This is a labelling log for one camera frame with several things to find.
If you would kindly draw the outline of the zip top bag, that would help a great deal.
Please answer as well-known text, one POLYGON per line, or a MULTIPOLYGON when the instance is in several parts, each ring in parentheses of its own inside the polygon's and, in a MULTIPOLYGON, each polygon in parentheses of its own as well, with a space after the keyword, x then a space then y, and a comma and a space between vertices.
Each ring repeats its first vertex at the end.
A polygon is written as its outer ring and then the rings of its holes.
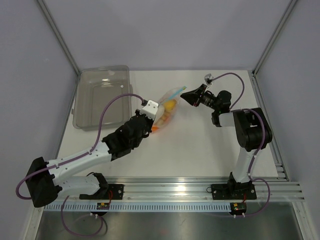
POLYGON ((159 131, 171 122, 178 109, 180 96, 186 88, 186 86, 172 88, 159 99, 158 111, 151 127, 152 133, 159 131))

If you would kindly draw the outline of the clear plastic container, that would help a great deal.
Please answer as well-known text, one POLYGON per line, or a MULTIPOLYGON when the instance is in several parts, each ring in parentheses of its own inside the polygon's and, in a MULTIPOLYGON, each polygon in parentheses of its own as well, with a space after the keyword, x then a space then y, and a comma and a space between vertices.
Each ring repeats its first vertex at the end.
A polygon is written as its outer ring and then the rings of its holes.
MULTIPOLYGON (((83 131, 97 130, 107 104, 115 97, 132 93, 130 69, 126 65, 89 68, 80 72, 72 110, 72 125, 83 131)), ((132 116, 129 96, 121 97, 104 114, 102 128, 119 127, 132 116)))

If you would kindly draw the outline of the white fake radish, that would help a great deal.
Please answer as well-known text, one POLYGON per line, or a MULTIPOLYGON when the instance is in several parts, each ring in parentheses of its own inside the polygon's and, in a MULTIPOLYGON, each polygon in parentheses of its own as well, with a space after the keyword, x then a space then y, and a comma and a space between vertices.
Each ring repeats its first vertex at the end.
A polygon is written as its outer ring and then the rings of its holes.
POLYGON ((155 126, 161 126, 164 123, 164 119, 163 119, 164 112, 165 112, 165 108, 162 105, 160 105, 157 109, 157 113, 153 123, 155 126))

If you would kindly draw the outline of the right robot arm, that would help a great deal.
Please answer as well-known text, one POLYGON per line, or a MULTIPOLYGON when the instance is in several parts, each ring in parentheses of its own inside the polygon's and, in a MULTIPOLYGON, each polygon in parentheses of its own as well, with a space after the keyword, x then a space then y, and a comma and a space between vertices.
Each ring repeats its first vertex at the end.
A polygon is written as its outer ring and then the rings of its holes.
POLYGON ((227 183, 210 186, 214 200, 255 200, 257 198, 252 170, 258 153, 273 139, 273 133, 260 107, 231 110, 232 94, 222 90, 215 96, 202 84, 180 97, 194 107, 203 104, 211 109, 211 120, 216 127, 234 127, 240 146, 234 170, 227 183))

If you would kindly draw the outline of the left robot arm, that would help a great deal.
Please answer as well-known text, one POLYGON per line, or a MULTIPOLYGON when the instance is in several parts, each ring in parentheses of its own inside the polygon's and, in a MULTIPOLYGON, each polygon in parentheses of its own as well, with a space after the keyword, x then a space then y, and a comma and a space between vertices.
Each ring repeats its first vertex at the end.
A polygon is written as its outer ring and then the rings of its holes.
POLYGON ((93 150, 61 159, 45 161, 38 157, 33 160, 25 181, 33 206, 44 207, 62 196, 103 199, 109 188, 103 174, 95 172, 87 177, 77 174, 128 155, 149 136, 155 118, 156 113, 136 110, 135 116, 105 136, 93 150))

